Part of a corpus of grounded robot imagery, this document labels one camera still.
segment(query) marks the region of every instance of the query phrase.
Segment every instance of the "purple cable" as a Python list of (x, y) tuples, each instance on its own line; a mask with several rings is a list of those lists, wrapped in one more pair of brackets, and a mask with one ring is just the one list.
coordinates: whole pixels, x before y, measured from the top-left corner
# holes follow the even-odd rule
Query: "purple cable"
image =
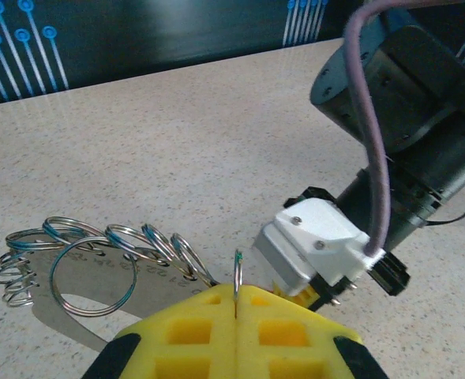
[(385, 10), (397, 7), (418, 8), (462, 3), (465, 0), (375, 0), (360, 7), (351, 15), (344, 31), (344, 63), (348, 88), (358, 122), (362, 127), (362, 143), (369, 161), (372, 196), (370, 240), (364, 254), (375, 257), (384, 245), (390, 224), (390, 179), (387, 157), (373, 101), (367, 87), (366, 75), (360, 58), (360, 31), (371, 18)]

